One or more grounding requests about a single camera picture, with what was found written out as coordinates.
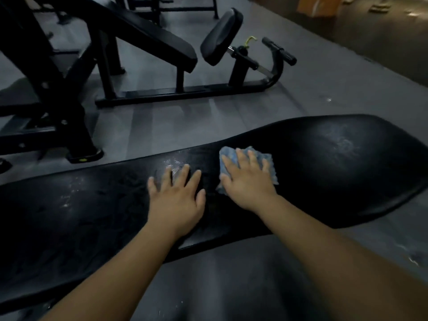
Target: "hand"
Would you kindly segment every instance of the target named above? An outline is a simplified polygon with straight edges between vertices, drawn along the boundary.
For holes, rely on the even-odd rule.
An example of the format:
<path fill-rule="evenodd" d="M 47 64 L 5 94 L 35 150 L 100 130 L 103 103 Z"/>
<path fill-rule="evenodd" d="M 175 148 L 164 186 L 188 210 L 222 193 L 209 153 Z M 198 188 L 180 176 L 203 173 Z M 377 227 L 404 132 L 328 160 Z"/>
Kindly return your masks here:
<path fill-rule="evenodd" d="M 227 156 L 222 156 L 224 165 L 232 179 L 226 174 L 221 174 L 221 183 L 232 200 L 243 209 L 257 213 L 266 202 L 276 196 L 276 190 L 269 174 L 269 162 L 263 159 L 263 167 L 260 170 L 259 163 L 252 151 L 247 156 L 236 149 L 238 156 L 238 168 Z"/>
<path fill-rule="evenodd" d="M 171 167 L 165 169 L 160 191 L 156 188 L 154 178 L 147 182 L 150 195 L 150 209 L 147 225 L 159 232 L 170 232 L 175 240 L 189 233 L 201 219 L 205 210 L 206 192 L 195 192 L 201 179 L 197 170 L 186 185 L 190 167 L 185 164 L 174 185 L 171 185 Z"/>

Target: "forearm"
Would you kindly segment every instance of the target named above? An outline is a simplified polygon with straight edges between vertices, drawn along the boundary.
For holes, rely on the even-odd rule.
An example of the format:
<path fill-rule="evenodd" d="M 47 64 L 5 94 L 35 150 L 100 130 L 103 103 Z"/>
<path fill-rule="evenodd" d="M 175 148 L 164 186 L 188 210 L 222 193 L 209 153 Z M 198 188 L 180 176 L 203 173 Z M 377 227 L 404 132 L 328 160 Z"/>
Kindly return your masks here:
<path fill-rule="evenodd" d="M 174 244 L 145 226 L 108 263 L 76 287 L 42 321 L 129 320 Z"/>
<path fill-rule="evenodd" d="M 428 290 L 399 267 L 282 197 L 258 215 L 302 262 L 336 320 L 427 320 Z"/>

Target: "black leather upholstery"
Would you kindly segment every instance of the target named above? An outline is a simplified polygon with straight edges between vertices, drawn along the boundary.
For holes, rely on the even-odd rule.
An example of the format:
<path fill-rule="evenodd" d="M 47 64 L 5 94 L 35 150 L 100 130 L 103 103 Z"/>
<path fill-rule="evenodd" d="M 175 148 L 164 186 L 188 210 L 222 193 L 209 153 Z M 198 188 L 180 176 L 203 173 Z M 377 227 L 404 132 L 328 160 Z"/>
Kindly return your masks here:
<path fill-rule="evenodd" d="M 232 8 L 228 10 L 201 44 L 202 57 L 215 66 L 223 58 L 227 48 L 241 28 L 243 15 Z"/>
<path fill-rule="evenodd" d="M 272 153 L 279 194 L 335 228 L 380 217 L 428 183 L 425 145 L 368 115 L 289 119 L 194 148 L 9 183 L 0 186 L 0 313 L 69 291 L 118 252 L 146 223 L 146 181 L 160 178 L 166 163 L 201 169 L 207 190 L 204 217 L 168 259 L 268 234 L 215 191 L 220 148 L 249 145 Z"/>
<path fill-rule="evenodd" d="M 188 42 L 110 0 L 49 0 L 49 3 L 186 72 L 192 72 L 198 62 L 195 49 Z"/>

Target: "yellow cord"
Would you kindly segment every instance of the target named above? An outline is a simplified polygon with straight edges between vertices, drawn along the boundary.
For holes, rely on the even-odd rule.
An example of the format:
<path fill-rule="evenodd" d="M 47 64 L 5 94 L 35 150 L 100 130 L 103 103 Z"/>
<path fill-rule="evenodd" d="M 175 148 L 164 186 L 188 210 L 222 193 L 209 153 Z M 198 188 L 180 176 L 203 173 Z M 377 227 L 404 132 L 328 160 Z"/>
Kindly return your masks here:
<path fill-rule="evenodd" d="M 252 39 L 254 39 L 255 41 L 257 40 L 257 38 L 256 38 L 256 37 L 254 37 L 254 36 L 249 36 L 249 37 L 247 38 L 247 41 L 246 41 L 246 42 L 245 42 L 245 44 L 244 44 L 244 47 L 245 47 L 245 48 L 249 48 L 248 43 L 249 43 L 249 41 L 250 41 L 250 40 L 252 40 Z"/>

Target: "cleaning cloth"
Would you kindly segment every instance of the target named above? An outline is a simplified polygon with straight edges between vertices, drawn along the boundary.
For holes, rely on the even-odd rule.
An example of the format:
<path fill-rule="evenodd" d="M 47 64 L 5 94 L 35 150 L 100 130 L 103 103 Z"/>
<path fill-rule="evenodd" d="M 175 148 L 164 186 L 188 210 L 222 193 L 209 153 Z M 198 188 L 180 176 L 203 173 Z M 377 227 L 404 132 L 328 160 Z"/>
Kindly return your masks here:
<path fill-rule="evenodd" d="M 266 154 L 266 153 L 261 153 L 259 151 L 256 151 L 253 149 L 252 146 L 249 146 L 248 148 L 242 150 L 244 152 L 244 154 L 248 157 L 248 151 L 253 151 L 255 157 L 257 158 L 257 162 L 259 163 L 259 166 L 262 167 L 263 163 L 262 160 L 266 159 L 269 162 L 269 173 L 270 173 L 270 178 L 272 180 L 272 183 L 274 185 L 279 184 L 278 183 L 278 178 L 276 177 L 276 172 L 275 172 L 275 167 L 274 167 L 274 162 L 272 161 L 272 155 L 271 154 Z M 224 166 L 223 160 L 221 159 L 221 156 L 225 155 L 227 156 L 229 159 L 232 160 L 232 162 L 234 164 L 236 164 L 237 166 L 239 166 L 238 163 L 238 156 L 236 155 L 236 150 L 234 148 L 230 148 L 228 146 L 224 146 L 220 149 L 219 152 L 219 157 L 220 157 L 220 174 L 224 173 L 226 175 L 228 175 L 230 177 L 230 174 L 228 173 L 226 167 Z M 227 195 L 226 191 L 223 188 L 223 185 L 221 183 L 219 183 L 219 185 L 216 188 L 217 192 L 223 195 Z"/>

